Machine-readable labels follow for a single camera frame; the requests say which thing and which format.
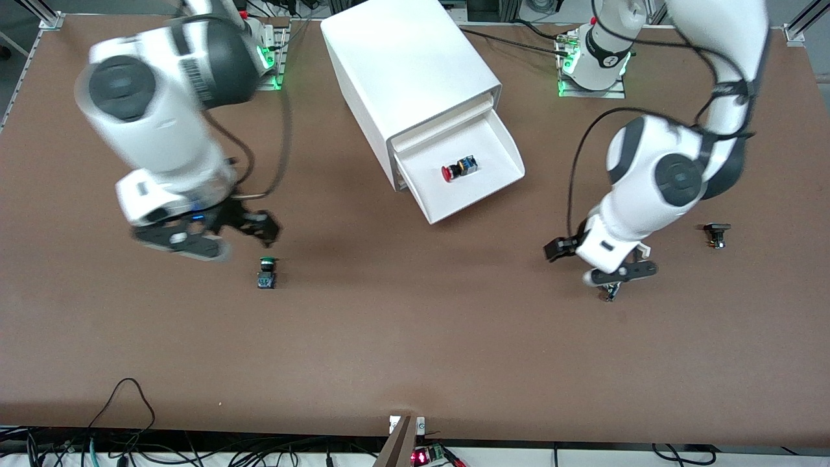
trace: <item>black switch component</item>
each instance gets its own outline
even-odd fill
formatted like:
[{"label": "black switch component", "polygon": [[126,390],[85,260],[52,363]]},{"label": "black switch component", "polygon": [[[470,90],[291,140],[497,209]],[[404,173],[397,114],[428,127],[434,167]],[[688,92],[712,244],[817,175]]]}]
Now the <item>black switch component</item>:
[{"label": "black switch component", "polygon": [[732,229],[732,226],[730,224],[706,224],[703,229],[709,234],[709,246],[721,249],[726,246],[724,232]]},{"label": "black switch component", "polygon": [[274,273],[274,264],[276,258],[271,256],[263,256],[260,258],[260,272],[256,275],[256,286],[258,288],[274,288],[276,282],[276,274]]},{"label": "black switch component", "polygon": [[578,246],[579,240],[576,237],[557,237],[544,246],[544,256],[548,259],[548,263],[552,263],[559,258],[576,255]]}]

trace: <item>metal bracket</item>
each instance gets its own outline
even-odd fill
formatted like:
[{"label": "metal bracket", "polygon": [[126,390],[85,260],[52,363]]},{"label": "metal bracket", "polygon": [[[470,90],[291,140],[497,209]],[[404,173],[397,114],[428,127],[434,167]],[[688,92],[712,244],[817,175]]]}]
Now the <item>metal bracket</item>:
[{"label": "metal bracket", "polygon": [[417,422],[411,415],[399,416],[392,434],[383,444],[373,467],[411,467]]},{"label": "metal bracket", "polygon": [[44,31],[59,31],[63,26],[63,18],[66,17],[62,12],[55,12],[55,19],[52,22],[41,20],[40,27]]},{"label": "metal bracket", "polygon": [[830,0],[808,2],[804,10],[793,18],[793,21],[784,24],[787,47],[804,47],[804,31],[807,31],[828,11],[830,11]]},{"label": "metal bracket", "polygon": [[[400,415],[390,415],[389,416],[389,434],[391,435],[393,431],[395,431],[395,427],[398,426],[398,422],[401,420]],[[424,417],[415,417],[415,431],[416,435],[424,436],[427,433],[427,422]]]},{"label": "metal bracket", "polygon": [[787,23],[784,24],[784,37],[787,39],[787,47],[804,47],[804,33],[793,35],[793,30]]},{"label": "metal bracket", "polygon": [[271,64],[271,69],[262,77],[258,91],[279,91],[282,89],[282,80],[286,74],[286,56],[288,42],[291,39],[291,25],[274,28],[264,24],[261,40],[266,47],[279,47],[275,51],[264,52],[264,57]]}]

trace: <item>black cable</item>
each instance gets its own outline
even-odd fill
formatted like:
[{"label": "black cable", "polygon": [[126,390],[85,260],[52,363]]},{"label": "black cable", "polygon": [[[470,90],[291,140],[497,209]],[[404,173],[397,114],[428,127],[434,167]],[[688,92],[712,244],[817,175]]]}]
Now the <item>black cable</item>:
[{"label": "black cable", "polygon": [[289,100],[288,93],[283,92],[281,93],[282,96],[282,138],[281,138],[281,147],[280,147],[280,159],[277,163],[276,173],[274,173],[274,178],[271,180],[271,183],[268,185],[265,191],[262,193],[256,194],[234,194],[232,197],[234,199],[239,200],[247,200],[247,199],[262,199],[268,196],[269,194],[273,193],[274,190],[280,183],[282,179],[286,176],[286,171],[288,170],[288,161],[289,155],[291,154],[291,132],[292,132],[292,115],[291,115],[291,101]]},{"label": "black cable", "polygon": [[551,36],[550,34],[545,34],[544,32],[540,31],[539,28],[533,25],[533,23],[525,21],[521,18],[516,18],[512,22],[517,22],[519,24],[524,24],[525,26],[529,27],[531,31],[533,31],[537,36],[542,36],[545,39],[550,39],[551,41],[556,41],[556,36]]},{"label": "black cable", "polygon": [[118,389],[121,387],[121,385],[127,381],[133,383],[135,385],[135,389],[139,390],[139,396],[141,397],[141,401],[144,403],[144,406],[147,407],[147,410],[150,411],[150,422],[147,424],[147,427],[143,428],[141,431],[147,431],[155,424],[155,410],[153,410],[153,406],[150,405],[150,403],[147,401],[147,396],[144,395],[144,390],[141,389],[141,385],[138,381],[135,380],[135,378],[126,377],[123,378],[121,381],[118,381],[118,383],[115,385],[115,388],[113,388],[112,392],[110,393],[110,398],[106,400],[106,403],[103,407],[101,407],[101,410],[98,411],[98,414],[95,415],[95,418],[93,418],[90,424],[86,426],[87,431],[90,428],[92,428],[92,426],[96,423],[96,421],[98,421],[98,419],[104,414],[104,412],[106,412],[106,410],[110,408],[110,404],[112,404],[112,401],[115,398],[115,393],[118,392]]},{"label": "black cable", "polygon": [[247,0],[247,3],[248,3],[248,5],[251,5],[252,7],[256,8],[256,9],[257,9],[257,10],[259,10],[259,11],[261,11],[261,12],[262,12],[262,14],[264,14],[266,17],[268,17],[268,16],[275,16],[273,13],[272,13],[271,15],[269,15],[267,11],[265,11],[265,10],[263,10],[262,8],[258,7],[258,6],[257,6],[254,2],[252,2],[251,0]]},{"label": "black cable", "polygon": [[[301,33],[301,32],[303,32],[303,31],[304,31],[304,30],[308,27],[308,25],[309,25],[309,23],[311,22],[311,20],[312,20],[312,19],[315,19],[315,18],[314,18],[314,11],[315,11],[316,9],[317,9],[317,8],[312,8],[312,9],[311,9],[311,11],[309,12],[309,16],[308,16],[308,18],[306,18],[306,20],[305,20],[305,22],[302,24],[302,26],[300,26],[300,27],[297,29],[297,33],[296,33],[296,34],[291,34],[291,37],[289,37],[289,38],[288,38],[288,41],[287,41],[285,44],[280,44],[279,46],[274,47],[274,50],[275,50],[275,51],[278,51],[278,50],[280,50],[281,48],[285,48],[285,47],[287,47],[287,46],[288,46],[288,44],[290,44],[290,43],[291,43],[291,41],[293,41],[293,40],[294,40],[294,38],[295,38],[295,37],[298,37],[298,36],[300,35],[300,33]],[[299,13],[297,13],[297,17],[298,17],[299,19],[303,19],[303,17],[302,17]]]},{"label": "black cable", "polygon": [[656,454],[658,457],[660,457],[660,459],[668,460],[670,462],[677,462],[679,467],[683,467],[685,464],[690,464],[690,465],[712,465],[718,460],[717,454],[713,450],[709,451],[709,454],[712,455],[711,459],[704,460],[704,461],[699,461],[699,460],[684,459],[684,458],[680,457],[680,455],[677,454],[677,450],[675,449],[675,447],[668,444],[668,443],[666,443],[666,447],[669,448],[669,450],[674,455],[674,457],[669,457],[667,455],[662,454],[660,451],[657,450],[657,443],[652,443],[652,451],[654,451],[654,454]]},{"label": "black cable", "polygon": [[377,459],[377,458],[378,458],[378,455],[376,455],[374,452],[372,452],[372,451],[370,451],[370,450],[365,449],[363,446],[358,445],[357,443],[349,443],[349,444],[350,444],[350,445],[352,445],[352,446],[354,446],[354,447],[356,447],[356,448],[358,448],[359,450],[363,451],[363,453],[364,453],[364,454],[371,455],[371,456],[372,456],[372,457],[374,457],[375,459]]},{"label": "black cable", "polygon": [[150,405],[149,401],[147,401],[147,396],[144,395],[144,390],[141,388],[141,385],[139,384],[138,381],[135,380],[135,378],[126,377],[126,378],[121,379],[121,381],[118,381],[118,383],[115,385],[112,392],[110,393],[110,398],[107,399],[107,402],[104,404],[103,407],[101,407],[101,410],[98,411],[98,414],[95,415],[95,418],[92,419],[90,424],[87,425],[86,429],[84,430],[84,440],[87,440],[89,438],[90,429],[95,424],[95,422],[104,414],[104,412],[106,412],[107,409],[110,408],[110,404],[112,404],[112,401],[115,398],[115,394],[118,392],[118,389],[121,387],[121,385],[124,384],[125,382],[133,383],[133,385],[135,385],[135,388],[137,390],[139,390],[139,396],[141,397],[141,401],[144,403],[144,406],[146,406],[147,410],[149,410],[149,412],[150,412],[150,422],[147,424],[147,426],[145,428],[140,429],[137,432],[135,432],[134,434],[132,434],[132,436],[129,438],[128,442],[125,444],[125,448],[121,451],[121,455],[118,456],[120,458],[123,458],[125,455],[129,454],[135,448],[135,445],[138,444],[138,442],[139,442],[139,437],[145,431],[149,430],[153,426],[153,424],[155,424],[155,420],[156,420],[155,410],[153,410],[153,406]]},{"label": "black cable", "polygon": [[248,177],[250,177],[254,171],[254,164],[256,163],[256,155],[254,154],[254,151],[251,150],[251,147],[248,144],[246,144],[245,141],[240,140],[236,135],[231,133],[230,130],[228,130],[227,128],[222,126],[222,124],[220,124],[218,121],[216,121],[216,119],[213,118],[212,115],[210,115],[210,112],[202,111],[202,117],[210,124],[210,126],[215,128],[216,131],[218,131],[219,133],[222,133],[223,136],[228,138],[234,145],[237,145],[237,147],[239,147],[239,149],[242,150],[242,153],[245,154],[245,158],[247,160],[247,167],[245,167],[245,172],[242,173],[242,176],[239,177],[239,179],[236,182],[237,185],[241,184],[242,182],[247,180]]},{"label": "black cable", "polygon": [[471,29],[465,29],[463,27],[459,27],[459,29],[461,29],[463,32],[466,32],[467,34],[472,34],[474,36],[486,37],[487,39],[492,39],[492,40],[498,41],[498,42],[504,42],[505,44],[510,44],[511,46],[523,47],[523,48],[526,48],[526,49],[535,50],[535,51],[539,51],[539,52],[552,53],[552,54],[558,55],[560,57],[567,57],[568,56],[568,53],[565,52],[565,51],[558,51],[558,50],[554,50],[554,49],[546,49],[544,47],[531,46],[530,44],[524,44],[522,42],[511,41],[510,39],[504,39],[503,37],[491,36],[490,34],[485,34],[484,32],[472,31]]},{"label": "black cable", "polygon": [[188,435],[188,432],[186,430],[184,431],[184,437],[188,439],[188,444],[190,445],[190,450],[193,451],[193,457],[195,457],[196,458],[195,460],[199,463],[198,467],[205,467],[205,464],[203,464],[202,460],[199,459],[199,453],[196,452],[196,448],[193,447],[193,442],[190,440],[190,435]]},{"label": "black cable", "polygon": [[[223,447],[221,447],[221,448],[219,448],[219,449],[217,449],[217,450],[211,451],[211,452],[209,452],[209,453],[207,453],[207,454],[205,454],[205,455],[200,455],[200,456],[198,456],[198,458],[199,458],[200,460],[204,460],[204,459],[206,459],[206,458],[208,458],[208,457],[210,457],[210,456],[212,456],[212,455],[216,455],[216,454],[218,454],[218,453],[220,453],[220,452],[223,452],[223,451],[225,451],[225,450],[228,450],[229,448],[231,448],[231,447],[233,447],[233,446],[236,446],[236,445],[241,445],[241,444],[244,444],[244,443],[248,443],[248,442],[255,441],[255,443],[254,443],[253,445],[247,446],[247,449],[249,449],[249,450],[250,450],[250,449],[252,449],[252,448],[253,448],[253,446],[255,446],[255,445],[259,445],[259,444],[262,444],[262,443],[263,443],[263,442],[265,442],[265,441],[268,441],[268,440],[279,440],[279,439],[281,439],[281,438],[282,438],[281,436],[264,436],[264,437],[261,437],[261,438],[252,438],[252,439],[249,439],[249,440],[236,440],[236,441],[234,441],[234,442],[232,442],[232,443],[230,443],[230,444],[228,444],[228,445],[224,445]],[[146,454],[145,454],[144,452],[142,452],[141,450],[137,450],[137,451],[136,451],[136,452],[137,452],[140,456],[144,457],[146,460],[149,460],[150,462],[153,462],[153,463],[155,463],[155,464],[161,464],[161,465],[184,465],[184,464],[192,464],[192,463],[193,463],[193,462],[192,462],[193,460],[191,460],[191,459],[189,459],[189,458],[187,458],[187,457],[185,457],[185,456],[181,455],[181,453],[179,453],[178,451],[173,450],[173,449],[170,449],[169,447],[167,447],[167,446],[165,446],[165,445],[155,445],[155,444],[141,443],[141,444],[137,444],[136,446],[141,446],[141,447],[151,447],[151,448],[155,448],[155,449],[163,449],[163,450],[166,450],[166,451],[168,451],[168,452],[170,452],[170,453],[177,454],[177,455],[179,455],[180,457],[182,457],[182,458],[184,459],[184,461],[181,461],[181,460],[160,460],[160,459],[153,459],[153,458],[149,457],[148,455],[146,455]],[[237,452],[237,454],[241,454],[241,453],[242,453],[242,448],[241,448],[241,449]]]}]

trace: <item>cable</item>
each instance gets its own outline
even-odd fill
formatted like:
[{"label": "cable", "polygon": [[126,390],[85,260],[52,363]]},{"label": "cable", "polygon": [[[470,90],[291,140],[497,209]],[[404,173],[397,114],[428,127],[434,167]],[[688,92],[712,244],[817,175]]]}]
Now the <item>cable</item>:
[{"label": "cable", "polygon": [[452,465],[452,467],[467,467],[464,464],[464,461],[459,459],[457,455],[453,454],[452,451],[447,449],[447,447],[443,443],[438,443],[442,449],[444,449],[444,457],[447,458],[447,461]]},{"label": "cable", "polygon": [[135,385],[135,388],[139,390],[139,396],[141,396],[141,401],[144,403],[144,406],[146,406],[147,410],[149,410],[149,412],[150,412],[150,422],[147,424],[147,426],[145,428],[143,428],[143,429],[139,430],[138,432],[134,433],[129,438],[129,441],[126,444],[126,447],[124,448],[124,450],[121,451],[121,455],[119,457],[124,457],[125,455],[129,454],[134,449],[135,445],[139,442],[139,437],[145,431],[149,430],[153,426],[153,424],[155,424],[155,410],[153,410],[153,406],[150,405],[149,401],[147,401],[147,397],[144,395],[144,390],[141,389],[141,385],[139,384],[138,381],[135,380],[135,378],[126,377],[126,378],[121,379],[121,381],[118,381],[118,383],[113,388],[112,393],[110,393],[110,398],[107,399],[104,406],[101,407],[101,410],[99,410],[98,414],[95,415],[95,418],[92,419],[90,424],[86,426],[86,430],[84,430],[84,437],[86,437],[86,436],[89,435],[90,429],[95,424],[95,422],[104,414],[104,412],[106,412],[107,409],[110,408],[110,404],[112,404],[112,401],[115,398],[115,394],[118,392],[118,389],[121,387],[122,384],[124,384],[127,381],[133,383]]},{"label": "cable", "polygon": [[222,124],[216,121],[216,119],[214,119],[213,116],[210,115],[210,112],[202,111],[202,117],[205,120],[207,120],[210,126],[215,128],[216,131],[218,131],[219,133],[222,133],[223,136],[228,138],[233,144],[237,145],[239,149],[241,149],[242,152],[245,154],[245,158],[247,159],[247,167],[245,168],[245,172],[242,173],[242,176],[239,177],[239,179],[235,183],[236,185],[241,184],[242,182],[247,180],[248,177],[250,177],[254,171],[254,164],[256,163],[256,156],[254,155],[254,151],[251,150],[251,147],[247,145],[245,141],[242,141],[239,138],[237,138],[236,135],[231,133],[231,131],[229,131],[227,128],[222,126]]},{"label": "cable", "polygon": [[544,32],[540,31],[539,28],[534,26],[532,23],[527,22],[527,21],[525,21],[521,18],[516,18],[512,22],[516,22],[516,23],[519,23],[519,24],[524,24],[525,26],[529,27],[530,30],[533,31],[533,33],[536,34],[537,36],[542,36],[545,39],[550,39],[551,41],[556,41],[556,36],[551,36],[550,34],[545,34]]},{"label": "cable", "polygon": [[521,42],[511,41],[509,39],[504,39],[503,37],[491,36],[490,34],[485,34],[484,32],[472,31],[470,29],[465,29],[463,27],[459,27],[459,29],[461,29],[463,32],[466,32],[467,34],[472,34],[474,36],[486,37],[487,39],[492,39],[492,40],[498,41],[498,42],[504,42],[505,44],[510,44],[511,46],[523,47],[523,48],[526,48],[526,49],[535,50],[535,51],[539,51],[539,52],[552,53],[552,54],[558,55],[560,57],[567,57],[568,56],[568,53],[565,52],[565,51],[558,51],[558,50],[554,50],[554,49],[546,49],[544,47],[531,46],[530,44],[523,44]]},{"label": "cable", "polygon": [[254,2],[252,2],[251,0],[247,0],[247,4],[248,4],[248,5],[251,5],[252,7],[256,8],[256,9],[257,9],[257,10],[259,10],[259,11],[261,11],[261,12],[262,12],[262,14],[264,14],[266,17],[272,17],[272,16],[274,16],[274,13],[273,13],[273,12],[269,15],[267,11],[263,10],[262,8],[260,8],[258,5],[256,5],[256,4],[255,4]]},{"label": "cable", "polygon": [[355,447],[355,448],[358,448],[358,450],[363,451],[363,452],[364,452],[364,454],[371,455],[371,456],[372,456],[372,457],[374,457],[375,459],[377,459],[377,458],[378,458],[378,455],[376,455],[374,452],[372,452],[372,451],[370,451],[370,450],[365,449],[364,447],[362,447],[362,446],[358,445],[357,443],[349,443],[349,444],[350,444],[350,445],[352,445],[352,446],[353,446],[353,447]]},{"label": "cable", "polygon": [[280,148],[280,159],[277,163],[276,173],[274,174],[274,179],[271,181],[271,184],[268,185],[265,191],[262,193],[257,194],[234,194],[232,198],[239,199],[239,200],[247,200],[247,199],[262,199],[268,196],[269,194],[273,193],[276,190],[276,187],[280,186],[282,179],[286,176],[286,171],[288,170],[288,160],[289,154],[291,153],[291,101],[289,100],[288,93],[283,92],[282,94],[282,144]]},{"label": "cable", "polygon": [[674,446],[672,446],[668,443],[666,443],[666,447],[669,448],[669,450],[674,455],[674,457],[669,457],[667,455],[662,454],[660,451],[657,450],[657,443],[652,443],[652,451],[654,451],[654,454],[656,454],[658,457],[660,457],[660,459],[668,460],[670,462],[677,462],[679,467],[684,467],[685,464],[689,464],[689,465],[712,465],[712,464],[715,463],[715,461],[718,460],[717,454],[715,454],[715,452],[713,450],[709,451],[709,453],[712,454],[711,459],[705,460],[705,461],[699,461],[699,460],[684,459],[684,458],[680,457],[680,455],[677,454],[677,450],[674,448]]},{"label": "cable", "polygon": [[202,460],[199,459],[199,453],[196,452],[196,448],[193,447],[193,442],[190,440],[190,435],[188,432],[184,432],[184,437],[188,439],[188,444],[190,445],[190,450],[193,451],[193,456],[196,458],[196,461],[199,463],[199,467],[205,467],[205,464],[202,463]]}]

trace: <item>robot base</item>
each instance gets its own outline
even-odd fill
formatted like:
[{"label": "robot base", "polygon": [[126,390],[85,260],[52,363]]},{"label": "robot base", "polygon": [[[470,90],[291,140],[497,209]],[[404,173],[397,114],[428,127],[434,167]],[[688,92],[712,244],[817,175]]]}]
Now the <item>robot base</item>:
[{"label": "robot base", "polygon": [[625,84],[621,75],[614,84],[602,91],[591,91],[576,84],[573,78],[564,72],[569,61],[574,60],[578,49],[579,30],[574,29],[562,34],[561,41],[555,43],[554,49],[567,52],[568,57],[556,56],[556,76],[559,80],[559,97],[597,97],[602,99],[625,99]]}]

